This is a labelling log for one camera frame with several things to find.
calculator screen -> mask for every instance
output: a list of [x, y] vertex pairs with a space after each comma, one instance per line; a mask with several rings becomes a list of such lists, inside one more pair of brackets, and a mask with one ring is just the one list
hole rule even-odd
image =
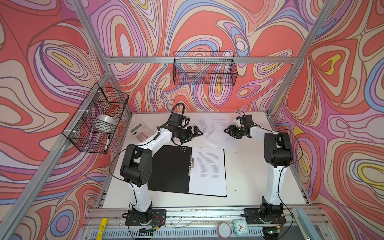
[[138, 130], [141, 126], [142, 126], [142, 124], [137, 125], [134, 129], [131, 130], [131, 132]]

psychedelic patterned wallpaper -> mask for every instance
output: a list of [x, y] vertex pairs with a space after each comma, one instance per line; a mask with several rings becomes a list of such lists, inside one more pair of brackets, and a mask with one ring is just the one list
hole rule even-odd
[[[0, 221], [103, 69], [69, 0], [0, 1]], [[100, 193], [108, 154], [70, 145], [16, 239], [73, 239]]]
[[273, 115], [340, 239], [384, 239], [383, 39], [383, 1], [339, 1]]
[[[109, 56], [173, 56], [233, 50], [236, 56], [296, 56], [321, 0], [84, 1]], [[231, 86], [175, 86], [172, 64], [115, 64], [133, 112], [266, 110], [289, 66], [239, 64]]]

yellow highlighter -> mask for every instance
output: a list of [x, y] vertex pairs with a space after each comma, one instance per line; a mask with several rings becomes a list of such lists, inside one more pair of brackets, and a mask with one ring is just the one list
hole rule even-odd
[[99, 228], [99, 233], [97, 234], [96, 240], [102, 240], [103, 239], [103, 232], [105, 230], [105, 226], [107, 225], [108, 219], [103, 218], [101, 220], [100, 228]]

black wire mesh basket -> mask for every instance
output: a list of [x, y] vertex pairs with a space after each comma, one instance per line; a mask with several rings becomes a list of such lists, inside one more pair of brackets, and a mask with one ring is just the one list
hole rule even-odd
[[176, 51], [173, 83], [234, 86], [237, 78], [234, 55], [233, 51]]
[[66, 137], [80, 152], [107, 153], [128, 99], [129, 95], [118, 89], [99, 87]]

binder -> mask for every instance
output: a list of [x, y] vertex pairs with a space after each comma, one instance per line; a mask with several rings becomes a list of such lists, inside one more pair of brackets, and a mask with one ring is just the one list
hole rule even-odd
[[189, 172], [193, 164], [191, 156], [192, 147], [162, 146], [152, 157], [148, 190], [189, 194]]

